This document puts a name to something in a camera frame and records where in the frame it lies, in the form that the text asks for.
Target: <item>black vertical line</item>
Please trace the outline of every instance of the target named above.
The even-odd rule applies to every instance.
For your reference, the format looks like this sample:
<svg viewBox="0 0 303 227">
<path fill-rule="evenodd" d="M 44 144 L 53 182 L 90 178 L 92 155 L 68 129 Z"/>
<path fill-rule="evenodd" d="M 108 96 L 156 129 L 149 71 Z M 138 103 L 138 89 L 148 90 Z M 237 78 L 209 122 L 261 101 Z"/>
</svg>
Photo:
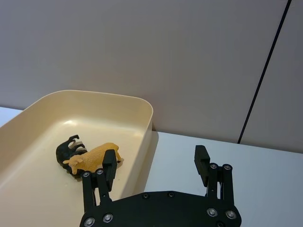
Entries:
<svg viewBox="0 0 303 227">
<path fill-rule="evenodd" d="M 264 75 L 265 75 L 265 72 L 266 72 L 266 69 L 267 69 L 267 66 L 269 64 L 269 61 L 270 61 L 270 58 L 271 58 L 271 55 L 274 51 L 274 48 L 275 48 L 275 45 L 276 45 L 276 41 L 279 37 L 279 34 L 280 34 L 280 31 L 281 31 L 281 28 L 282 28 L 282 25 L 284 23 L 284 20 L 285 20 L 285 17 L 287 15 L 287 12 L 288 12 L 288 9 L 289 9 L 289 6 L 290 6 L 290 3 L 292 2 L 292 0 L 288 0 L 287 1 L 287 4 L 286 4 L 286 7 L 284 9 L 284 12 L 283 12 L 283 15 L 282 15 L 282 18 L 281 18 L 281 21 L 280 21 L 280 24 L 279 24 L 279 27 L 276 31 L 276 35 L 275 35 L 275 38 L 274 38 L 274 41 L 273 41 L 273 44 L 271 45 L 271 48 L 270 48 L 270 51 L 269 51 L 269 54 L 267 56 L 267 59 L 266 59 L 266 62 L 265 62 L 265 65 L 264 65 L 264 68 L 263 68 L 263 71 L 262 71 L 262 74 L 261 74 L 261 77 L 260 77 L 260 80 L 259 80 L 259 83 L 258 83 L 258 86 L 257 86 L 257 89 L 256 89 L 256 92 L 255 92 L 255 95 L 252 99 L 252 102 L 250 104 L 250 109 L 248 110 L 248 113 L 247 113 L 247 116 L 246 116 L 246 119 L 245 119 L 245 122 L 244 122 L 244 125 L 243 125 L 243 128 L 242 128 L 242 131 L 241 131 L 241 134 L 240 134 L 240 137 L 239 137 L 239 140 L 238 140 L 238 143 L 241 142 L 241 139 L 242 139 L 242 136 L 244 134 L 244 131 L 245 131 L 245 128 L 246 128 L 246 125 L 247 125 L 247 122 L 250 118 L 250 114 L 251 114 L 251 110 L 255 104 L 255 101 L 256 101 L 256 98 L 257 98 L 257 95 L 258 95 L 258 92 L 260 90 L 260 87 L 261 87 L 261 84 L 262 84 L 262 81 L 263 81 L 263 78 L 264 78 Z"/>
</svg>

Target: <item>plastic animal figurine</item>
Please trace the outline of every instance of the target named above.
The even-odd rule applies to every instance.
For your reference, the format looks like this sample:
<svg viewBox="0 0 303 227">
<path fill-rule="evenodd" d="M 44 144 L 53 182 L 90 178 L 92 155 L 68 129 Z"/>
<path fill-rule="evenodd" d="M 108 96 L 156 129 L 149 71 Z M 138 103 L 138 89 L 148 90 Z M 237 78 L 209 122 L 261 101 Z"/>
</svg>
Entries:
<svg viewBox="0 0 303 227">
<path fill-rule="evenodd" d="M 69 160 L 63 161 L 63 163 L 71 167 L 72 174 L 76 174 L 79 169 L 93 173 L 102 165 L 105 152 L 111 149 L 115 150 L 117 162 L 121 162 L 121 157 L 118 153 L 119 147 L 114 143 L 105 143 L 85 154 L 74 155 Z"/>
<path fill-rule="evenodd" d="M 71 142 L 75 142 L 75 139 L 79 139 L 78 135 L 71 136 L 68 141 L 60 144 L 57 149 L 56 149 L 56 157 L 57 157 L 57 162 L 67 170 L 68 173 L 71 174 L 71 167 L 68 164 L 64 164 L 63 161 L 70 159 L 74 155 L 82 155 L 87 152 L 87 150 L 82 149 L 82 150 L 77 150 L 77 148 L 85 148 L 84 144 L 77 144 L 76 146 L 69 148 L 69 144 Z M 78 170 L 74 176 L 75 177 L 80 177 L 80 175 L 83 173 L 83 170 Z"/>
</svg>

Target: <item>table surface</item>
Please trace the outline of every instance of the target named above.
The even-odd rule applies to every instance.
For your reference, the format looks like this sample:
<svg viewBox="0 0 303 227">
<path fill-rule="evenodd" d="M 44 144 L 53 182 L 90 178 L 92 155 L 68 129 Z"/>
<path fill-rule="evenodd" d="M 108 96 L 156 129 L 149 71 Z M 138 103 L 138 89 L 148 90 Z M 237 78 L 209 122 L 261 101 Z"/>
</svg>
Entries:
<svg viewBox="0 0 303 227">
<path fill-rule="evenodd" d="M 20 112 L 0 107 L 0 126 Z M 145 191 L 205 195 L 194 164 L 196 145 L 206 147 L 211 162 L 233 166 L 242 226 L 303 226 L 303 154 L 153 131 Z"/>
</svg>

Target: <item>screw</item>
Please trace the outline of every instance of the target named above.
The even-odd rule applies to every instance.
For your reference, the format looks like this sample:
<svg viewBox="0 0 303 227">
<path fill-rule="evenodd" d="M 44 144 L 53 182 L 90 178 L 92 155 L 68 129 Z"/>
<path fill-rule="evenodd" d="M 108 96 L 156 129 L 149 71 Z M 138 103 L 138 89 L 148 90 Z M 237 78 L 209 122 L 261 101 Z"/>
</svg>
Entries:
<svg viewBox="0 0 303 227">
<path fill-rule="evenodd" d="M 225 212 L 226 216 L 229 218 L 229 219 L 236 219 L 236 213 L 233 212 L 232 210 L 228 210 Z"/>
<path fill-rule="evenodd" d="M 225 165 L 225 166 L 224 166 L 224 169 L 226 169 L 226 170 L 231 170 L 232 167 L 231 167 L 230 165 Z"/>
<path fill-rule="evenodd" d="M 143 194 L 143 198 L 144 198 L 144 199 L 148 199 L 148 197 L 149 197 L 149 195 L 148 195 L 147 193 L 144 193 L 144 194 Z"/>
<path fill-rule="evenodd" d="M 168 193 L 168 196 L 169 196 L 169 197 L 174 197 L 175 194 L 174 194 L 173 192 L 169 192 L 169 193 Z"/>
<path fill-rule="evenodd" d="M 103 174 L 103 170 L 102 169 L 98 169 L 97 170 L 97 174 Z"/>
<path fill-rule="evenodd" d="M 109 214 L 109 213 L 105 214 L 103 216 L 103 222 L 105 222 L 105 223 L 111 222 L 113 218 L 114 218 L 114 215 Z"/>
<path fill-rule="evenodd" d="M 217 168 L 217 165 L 216 165 L 216 164 L 210 164 L 210 167 L 211 167 L 212 169 L 216 169 L 216 168 Z"/>
<path fill-rule="evenodd" d="M 84 226 L 85 227 L 91 227 L 91 226 L 94 225 L 94 223 L 95 223 L 95 219 L 94 218 L 88 218 L 88 219 L 85 220 Z"/>
<path fill-rule="evenodd" d="M 218 215 L 218 212 L 214 208 L 208 208 L 207 214 L 211 217 L 216 217 Z"/>
<path fill-rule="evenodd" d="M 224 227 L 224 224 L 222 222 L 218 222 L 217 227 Z"/>
<path fill-rule="evenodd" d="M 84 177 L 89 176 L 89 172 L 85 172 L 82 176 L 84 176 Z"/>
</svg>

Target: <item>black toy cow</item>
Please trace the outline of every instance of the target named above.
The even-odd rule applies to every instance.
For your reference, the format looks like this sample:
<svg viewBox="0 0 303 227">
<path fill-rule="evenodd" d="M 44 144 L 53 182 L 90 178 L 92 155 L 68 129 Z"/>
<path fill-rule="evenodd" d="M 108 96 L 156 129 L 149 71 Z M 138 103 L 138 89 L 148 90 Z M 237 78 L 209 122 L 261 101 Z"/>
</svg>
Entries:
<svg viewBox="0 0 303 227">
<path fill-rule="evenodd" d="M 67 170 L 67 172 L 69 174 L 71 174 L 72 176 L 74 176 L 75 178 L 78 178 L 81 176 L 81 174 L 84 172 L 83 170 L 80 170 L 78 169 L 77 171 L 77 174 L 76 175 L 73 175 L 71 173 L 71 167 L 69 167 L 68 164 L 63 164 L 63 161 L 65 160 L 69 160 L 72 156 L 74 155 L 82 155 L 84 153 L 87 152 L 87 150 L 85 149 L 82 149 L 82 150 L 77 150 L 77 148 L 85 148 L 84 144 L 77 144 L 75 145 L 74 147 L 72 148 L 69 148 L 69 144 L 71 142 L 75 142 L 75 139 L 79 139 L 79 136 L 78 135 L 74 135 L 74 136 L 71 136 L 68 141 L 60 144 L 57 149 L 56 149 L 56 157 L 57 157 L 57 162 L 64 168 Z"/>
</svg>

